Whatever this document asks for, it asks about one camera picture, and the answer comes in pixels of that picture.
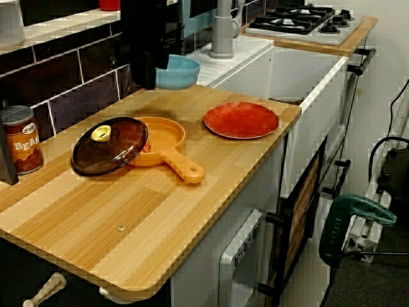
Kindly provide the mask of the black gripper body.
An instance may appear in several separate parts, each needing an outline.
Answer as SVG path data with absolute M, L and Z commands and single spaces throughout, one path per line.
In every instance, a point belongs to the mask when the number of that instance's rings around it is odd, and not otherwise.
M 130 69 L 132 65 L 137 67 L 155 67 L 159 56 L 169 56 L 169 46 L 159 43 L 144 42 L 142 40 L 130 41 Z

